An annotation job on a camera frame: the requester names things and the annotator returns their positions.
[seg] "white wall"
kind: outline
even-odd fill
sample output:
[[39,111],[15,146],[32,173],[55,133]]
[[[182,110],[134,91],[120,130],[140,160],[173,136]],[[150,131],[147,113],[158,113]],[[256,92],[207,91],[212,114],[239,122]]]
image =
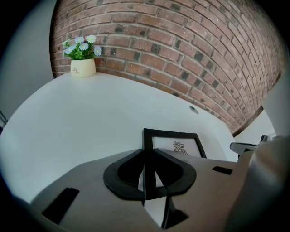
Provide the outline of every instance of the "white wall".
[[277,135],[290,135],[290,65],[262,101]]
[[240,134],[235,137],[236,142],[259,144],[262,135],[272,134],[273,125],[265,110]]
[[19,25],[2,56],[0,109],[7,119],[31,94],[53,80],[49,32],[55,3],[40,1]]

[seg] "framed picture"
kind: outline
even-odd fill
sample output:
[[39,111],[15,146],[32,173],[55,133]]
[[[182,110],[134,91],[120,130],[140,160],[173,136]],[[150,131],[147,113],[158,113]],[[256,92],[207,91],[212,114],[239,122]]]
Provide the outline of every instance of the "framed picture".
[[154,148],[206,158],[197,134],[144,128],[143,149]]

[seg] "picture frame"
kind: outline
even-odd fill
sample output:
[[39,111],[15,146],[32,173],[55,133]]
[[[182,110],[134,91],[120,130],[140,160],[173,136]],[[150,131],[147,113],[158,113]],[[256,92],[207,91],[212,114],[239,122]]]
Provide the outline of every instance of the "picture frame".
[[[169,138],[169,139],[193,139],[196,143],[196,146],[198,148],[200,156],[202,158],[207,158],[205,153],[204,153],[203,146],[199,140],[199,137],[195,133],[185,133],[185,132],[166,131],[166,130],[154,130],[154,129],[144,128],[143,129],[143,149],[144,150],[153,150],[155,148],[154,141],[153,141],[153,139],[155,137]],[[178,150],[179,153],[184,153],[187,155],[186,151],[184,151],[184,152],[182,151],[182,148],[180,148],[180,149],[176,148],[176,149]]]

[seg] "small hole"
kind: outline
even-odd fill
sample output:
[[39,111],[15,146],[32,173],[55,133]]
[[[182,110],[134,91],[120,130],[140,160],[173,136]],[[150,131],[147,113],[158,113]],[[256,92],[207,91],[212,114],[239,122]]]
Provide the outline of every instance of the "small hole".
[[198,114],[198,111],[193,107],[193,106],[190,106],[189,107],[194,113]]

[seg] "black picture frame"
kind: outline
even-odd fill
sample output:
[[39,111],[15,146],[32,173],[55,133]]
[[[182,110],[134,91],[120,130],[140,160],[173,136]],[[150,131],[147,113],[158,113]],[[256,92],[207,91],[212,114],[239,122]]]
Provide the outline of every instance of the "black picture frame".
[[184,133],[176,131],[167,131],[167,130],[154,130],[154,129],[143,129],[143,149],[144,150],[153,150],[153,137],[162,137],[162,138],[177,138],[177,139],[194,139],[200,155],[202,158],[207,158],[203,146],[199,140],[199,137],[195,133]]

